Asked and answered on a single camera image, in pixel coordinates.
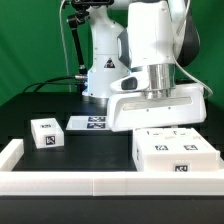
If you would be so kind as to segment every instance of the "green backdrop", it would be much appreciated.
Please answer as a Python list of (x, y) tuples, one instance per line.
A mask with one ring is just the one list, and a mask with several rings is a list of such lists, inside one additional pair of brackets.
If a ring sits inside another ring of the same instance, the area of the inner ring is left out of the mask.
[[(65, 76), (59, 8), (60, 0), (0, 1), (0, 105), (35, 82)], [(214, 92), (210, 102), (224, 110), (224, 16), (223, 0), (192, 0), (192, 13), (201, 39), (198, 57), (186, 68), (206, 82)], [(73, 13), (63, 10), (63, 20)], [(110, 17), (127, 25), (127, 11), (109, 11)], [(77, 73), (77, 59), (66, 22), (65, 38), (71, 74)], [(79, 34), (87, 67), (92, 63), (89, 25)], [(42, 91), (68, 91), (68, 87), (47, 86)]]

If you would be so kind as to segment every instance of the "small white box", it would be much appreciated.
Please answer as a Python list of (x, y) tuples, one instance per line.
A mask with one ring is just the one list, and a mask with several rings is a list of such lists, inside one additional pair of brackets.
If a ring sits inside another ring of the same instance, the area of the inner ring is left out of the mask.
[(31, 120), (31, 132), (38, 149), (64, 146), (64, 132), (55, 118)]
[(132, 156), (138, 171), (216, 171), (220, 151), (193, 128), (145, 128), (134, 130)]

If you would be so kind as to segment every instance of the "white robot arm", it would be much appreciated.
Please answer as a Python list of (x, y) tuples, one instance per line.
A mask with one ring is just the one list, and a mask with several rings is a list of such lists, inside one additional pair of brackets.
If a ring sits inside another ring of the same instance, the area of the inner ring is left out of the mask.
[[(109, 98), (112, 131), (204, 121), (203, 85), (174, 82), (177, 61), (188, 65), (199, 51), (190, 0), (71, 3), (81, 14), (88, 11), (93, 36), (93, 65), (83, 94), (94, 103)], [(128, 8), (127, 29), (108, 18), (106, 7)]]
[(184, 0), (142, 0), (129, 5), (119, 56), (130, 75), (111, 84), (116, 94), (109, 99), (107, 115), (113, 131), (204, 121), (203, 86), (174, 82), (177, 60), (188, 65), (199, 51), (193, 29), (194, 42), (187, 43), (190, 52), (183, 53), (188, 6), (189, 1)]

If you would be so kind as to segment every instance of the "black table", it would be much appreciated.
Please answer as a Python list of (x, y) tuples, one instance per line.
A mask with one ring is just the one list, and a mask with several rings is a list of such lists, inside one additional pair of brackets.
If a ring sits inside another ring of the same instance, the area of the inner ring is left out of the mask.
[[(223, 113), (207, 105), (208, 119), (193, 125), (217, 149), (224, 151)], [(25, 154), (14, 171), (135, 171), (132, 133), (66, 131), (71, 115), (103, 116), (106, 109), (83, 102), (75, 93), (24, 93), (0, 107), (0, 149), (11, 139), (24, 139)], [(57, 119), (65, 146), (37, 150), (30, 120)], [(224, 197), (2, 196), (1, 223), (224, 223)]]

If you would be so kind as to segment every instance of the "black cable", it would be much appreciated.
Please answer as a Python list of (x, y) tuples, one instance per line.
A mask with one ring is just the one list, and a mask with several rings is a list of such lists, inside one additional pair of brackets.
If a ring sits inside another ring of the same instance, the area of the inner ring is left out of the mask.
[(43, 82), (42, 84), (40, 84), (39, 86), (37, 86), (33, 92), (37, 92), (39, 89), (41, 89), (43, 86), (45, 86), (46, 84), (48, 84), (49, 82), (56, 82), (56, 81), (62, 81), (62, 80), (66, 80), (66, 79), (75, 79), (75, 75), (71, 75), (71, 76), (62, 76), (62, 77), (58, 77), (58, 78), (53, 78), (53, 79), (49, 79), (45, 82)]
[(36, 85), (78, 85), (77, 82), (75, 83), (52, 83), (52, 82), (37, 82), (37, 83), (33, 83), (29, 86), (27, 86), (23, 91), (22, 93), (25, 93), (29, 88), (33, 87), (33, 86), (36, 86)]

